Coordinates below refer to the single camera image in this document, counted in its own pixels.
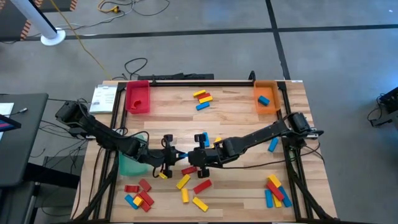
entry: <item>concrete floor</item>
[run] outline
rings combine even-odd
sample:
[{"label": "concrete floor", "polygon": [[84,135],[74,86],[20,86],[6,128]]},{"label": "concrete floor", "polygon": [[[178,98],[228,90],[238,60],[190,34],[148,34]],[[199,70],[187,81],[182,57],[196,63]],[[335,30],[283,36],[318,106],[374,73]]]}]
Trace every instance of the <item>concrete floor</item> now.
[{"label": "concrete floor", "polygon": [[[395,0],[272,0],[278,27],[323,27],[398,24]],[[143,13],[164,7],[145,0]],[[46,13],[55,25],[57,13]],[[79,0],[70,22],[92,24],[107,18],[91,1]],[[122,34],[176,30],[271,28],[264,0],[170,0],[154,17],[130,13],[112,23],[79,30],[79,34]],[[29,35],[36,34],[31,28]],[[398,29],[283,32],[281,42],[291,79],[304,80],[320,138],[331,192],[339,218],[369,223],[398,220],[398,133],[391,125],[372,128],[366,116],[375,99],[398,85]],[[216,79],[283,79],[272,33],[181,35],[88,39],[83,41],[112,76],[136,57],[149,60],[144,75],[214,73]],[[106,79],[77,40],[56,47],[38,41],[0,44],[0,92],[47,92],[52,98],[90,99]],[[62,104],[50,101],[44,119],[54,121]],[[32,162],[41,164],[62,146],[73,143],[39,133]],[[40,213],[37,223],[54,219]]]}]

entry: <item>wooden tabletop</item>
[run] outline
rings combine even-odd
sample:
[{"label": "wooden tabletop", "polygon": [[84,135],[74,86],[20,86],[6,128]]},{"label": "wooden tabletop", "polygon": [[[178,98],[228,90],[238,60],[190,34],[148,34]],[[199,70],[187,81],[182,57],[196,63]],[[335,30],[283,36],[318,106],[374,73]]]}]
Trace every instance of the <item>wooden tabletop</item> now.
[{"label": "wooden tabletop", "polygon": [[[313,126],[312,115],[305,94],[304,84],[301,81],[286,81],[292,112],[301,111]],[[197,111],[195,106],[198,100],[192,93],[205,89],[213,96],[210,107]],[[173,145],[180,151],[192,151],[198,144],[194,142],[195,134],[206,131],[210,142],[216,137],[227,138],[244,136],[273,123],[276,115],[258,115],[254,106],[253,87],[151,87],[150,114],[128,113],[126,127],[129,133],[146,130],[150,133],[149,147],[160,149],[160,140],[165,134],[173,134]],[[282,94],[280,94],[282,115],[285,115]],[[121,97],[118,122],[123,110],[124,94]],[[100,114],[96,118],[110,125],[111,115]],[[307,141],[308,145],[316,148],[318,141]],[[279,144],[273,153],[269,152],[269,142],[250,148],[238,160],[227,164],[231,166],[250,166],[284,159],[282,145]],[[88,144],[85,162],[81,172],[81,199],[77,214],[80,214],[89,201],[91,181],[96,155],[100,147],[96,142]],[[93,192],[96,192],[100,179],[104,152],[101,152],[95,170]],[[317,202],[331,216],[336,216],[335,206],[331,197],[330,187],[322,160],[316,154],[302,157],[303,168],[307,178],[309,191]],[[209,209],[207,212],[200,210],[192,203],[195,196],[192,188],[206,179],[198,179],[196,174],[186,184],[189,190],[190,202],[183,204],[180,190],[176,188],[177,182],[182,178],[180,172],[189,166],[184,159],[172,167],[173,178],[161,179],[152,177],[152,167],[148,173],[140,177],[118,176],[116,193],[112,209],[112,222],[270,222],[270,221],[295,221],[293,208],[267,208],[264,194],[264,185],[268,175],[275,174],[282,182],[290,199],[290,187],[287,178],[285,163],[252,169],[214,169],[210,168],[210,180],[213,185],[197,195],[205,202]],[[145,178],[151,184],[149,195],[154,199],[152,209],[145,212],[142,209],[133,209],[125,200],[126,184],[138,184]],[[301,214],[305,217],[302,195],[297,188]],[[104,194],[101,204],[100,217],[104,217],[108,192]]]}]

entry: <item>white pole base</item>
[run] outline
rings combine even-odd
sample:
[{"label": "white pole base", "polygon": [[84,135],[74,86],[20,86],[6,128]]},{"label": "white pole base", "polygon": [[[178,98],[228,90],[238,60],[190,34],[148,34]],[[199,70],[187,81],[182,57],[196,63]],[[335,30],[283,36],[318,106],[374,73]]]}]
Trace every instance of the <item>white pole base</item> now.
[{"label": "white pole base", "polygon": [[55,38],[48,39],[42,35],[40,41],[46,46],[54,46],[65,40],[66,36],[67,33],[64,30],[57,28],[57,36]]}]

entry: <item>yellow block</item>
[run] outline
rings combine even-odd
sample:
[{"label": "yellow block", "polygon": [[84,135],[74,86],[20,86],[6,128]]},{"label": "yellow block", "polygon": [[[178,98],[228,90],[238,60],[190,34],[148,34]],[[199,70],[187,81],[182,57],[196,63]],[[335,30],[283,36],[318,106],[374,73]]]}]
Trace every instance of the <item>yellow block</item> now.
[{"label": "yellow block", "polygon": [[280,200],[274,194],[272,194],[272,198],[274,199],[275,207],[280,208],[282,206]]},{"label": "yellow block", "polygon": [[140,197],[135,197],[135,199],[132,201],[133,203],[135,203],[137,206],[140,206],[142,204],[144,200]]},{"label": "yellow block", "polygon": [[189,179],[191,179],[191,177],[188,174],[185,174],[184,177],[182,177],[180,182],[177,184],[177,188],[181,189],[188,182]]},{"label": "yellow block", "polygon": [[276,187],[280,187],[282,184],[280,183],[280,181],[278,180],[278,178],[274,175],[274,174],[272,174],[272,175],[270,175],[269,177],[268,177],[268,179],[270,180],[270,181],[272,181],[272,183],[274,183],[274,185],[276,186]]},{"label": "yellow block", "polygon": [[206,98],[200,99],[199,103],[206,103],[206,102],[209,102],[209,101],[212,101],[212,100],[213,100],[212,96],[207,96]]},{"label": "yellow block", "polygon": [[167,179],[167,176],[164,175],[162,172],[159,173],[159,177],[163,178],[163,179]]},{"label": "yellow block", "polygon": [[220,137],[217,137],[216,138],[216,140],[214,141],[214,143],[216,143],[216,142],[218,142],[218,141],[221,141],[222,139],[220,138]]},{"label": "yellow block", "polygon": [[199,198],[194,197],[192,202],[197,205],[200,209],[202,209],[204,212],[209,209],[209,206],[207,206],[205,203],[203,203]]},{"label": "yellow block", "polygon": [[193,97],[197,97],[197,96],[199,96],[201,94],[204,94],[204,93],[206,93],[206,90],[197,91],[196,93],[193,94]]},{"label": "yellow block", "polygon": [[181,189],[181,194],[182,194],[182,203],[188,203],[189,202],[188,189]]}]

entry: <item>black desk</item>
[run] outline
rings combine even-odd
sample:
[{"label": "black desk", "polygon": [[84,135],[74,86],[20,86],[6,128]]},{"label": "black desk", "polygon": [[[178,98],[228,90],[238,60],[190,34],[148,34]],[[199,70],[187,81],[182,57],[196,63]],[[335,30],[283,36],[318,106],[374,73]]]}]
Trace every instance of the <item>black desk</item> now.
[{"label": "black desk", "polygon": [[11,115],[20,129],[6,131],[0,140],[0,223],[23,223],[35,182],[77,188],[79,176],[28,162],[48,94],[0,95],[0,103],[14,103]]}]

